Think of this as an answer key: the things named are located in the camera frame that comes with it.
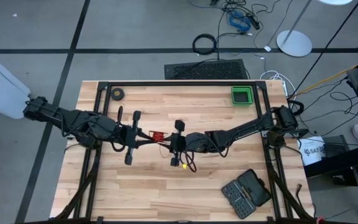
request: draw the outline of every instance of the yellow cable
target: yellow cable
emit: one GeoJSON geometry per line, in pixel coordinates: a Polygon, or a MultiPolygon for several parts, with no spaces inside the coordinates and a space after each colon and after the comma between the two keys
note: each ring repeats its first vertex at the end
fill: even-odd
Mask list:
{"type": "Polygon", "coordinates": [[[311,85],[311,86],[309,86],[308,88],[305,88],[305,89],[302,90],[302,91],[299,91],[299,92],[296,94],[296,96],[298,96],[298,95],[300,95],[300,94],[302,94],[302,93],[304,93],[304,92],[306,92],[306,91],[309,91],[310,89],[312,89],[312,88],[314,88],[314,87],[316,87],[316,86],[318,86],[318,85],[320,85],[320,84],[322,84],[322,83],[324,83],[324,82],[328,82],[328,81],[330,81],[330,80],[332,80],[332,79],[334,79],[334,78],[336,78],[336,77],[342,75],[343,73],[346,73],[346,72],[349,71],[350,69],[356,68],[357,66],[358,66],[358,64],[355,65],[355,66],[353,66],[352,68],[349,68],[349,69],[347,69],[347,70],[343,70],[343,71],[341,71],[341,72],[339,72],[339,73],[337,73],[337,74],[335,74],[335,75],[333,75],[333,76],[331,76],[331,77],[329,77],[329,78],[326,78],[326,79],[324,79],[324,80],[321,80],[320,82],[318,82],[318,83],[316,83],[316,84],[314,84],[314,85],[311,85]]]}

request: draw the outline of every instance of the black tool case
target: black tool case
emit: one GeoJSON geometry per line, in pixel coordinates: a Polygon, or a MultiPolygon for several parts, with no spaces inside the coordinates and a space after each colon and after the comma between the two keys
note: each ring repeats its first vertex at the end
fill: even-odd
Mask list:
{"type": "Polygon", "coordinates": [[[252,169],[225,185],[222,193],[241,219],[245,219],[256,210],[256,207],[262,206],[272,198],[263,180],[259,179],[252,169]]]}

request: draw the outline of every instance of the white lamp base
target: white lamp base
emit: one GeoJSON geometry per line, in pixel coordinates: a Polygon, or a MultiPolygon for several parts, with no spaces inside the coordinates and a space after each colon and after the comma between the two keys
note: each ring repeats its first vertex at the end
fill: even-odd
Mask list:
{"type": "Polygon", "coordinates": [[[293,30],[287,41],[283,44],[289,30],[281,32],[277,36],[277,46],[287,55],[303,57],[311,52],[311,41],[308,36],[293,30]]]}

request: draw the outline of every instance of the wooden table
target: wooden table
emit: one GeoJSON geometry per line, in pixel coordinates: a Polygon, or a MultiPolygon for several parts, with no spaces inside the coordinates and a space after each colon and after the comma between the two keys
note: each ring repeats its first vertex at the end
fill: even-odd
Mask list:
{"type": "MultiPolygon", "coordinates": [[[[271,107],[286,105],[280,81],[266,81],[271,107]]],[[[93,110],[97,81],[83,82],[77,109],[93,110]]],[[[122,86],[125,98],[112,101],[108,116],[117,118],[119,106],[124,107],[122,123],[132,124],[135,110],[142,112],[139,127],[145,133],[158,130],[175,132],[174,121],[186,123],[184,135],[207,130],[230,129],[255,119],[255,105],[233,107],[230,86],[122,86]]],[[[262,108],[264,102],[260,94],[262,108]]],[[[297,148],[293,139],[289,146],[297,148]]],[[[67,150],[50,216],[59,214],[70,201],[79,184],[85,149],[67,150]]],[[[229,155],[197,154],[197,173],[170,166],[169,153],[156,144],[134,151],[131,166],[124,164],[125,152],[116,153],[110,144],[103,144],[101,163],[92,211],[92,219],[104,220],[193,220],[238,221],[234,209],[221,193],[221,187],[253,169],[269,188],[260,134],[236,141],[229,155]]],[[[282,149],[282,161],[290,192],[295,196],[297,184],[302,184],[300,199],[306,211],[313,215],[313,206],[300,155],[282,149]]],[[[285,216],[281,191],[277,188],[281,214],[285,216]]],[[[85,214],[86,198],[81,207],[85,214]]],[[[257,208],[245,221],[266,221],[274,217],[272,200],[257,208]]]]}

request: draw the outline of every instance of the black floor mat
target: black floor mat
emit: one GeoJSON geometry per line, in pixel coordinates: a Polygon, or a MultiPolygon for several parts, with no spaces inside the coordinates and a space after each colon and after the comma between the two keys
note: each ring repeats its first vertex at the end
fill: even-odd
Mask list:
{"type": "Polygon", "coordinates": [[[242,59],[164,65],[166,80],[249,79],[242,59]]]}

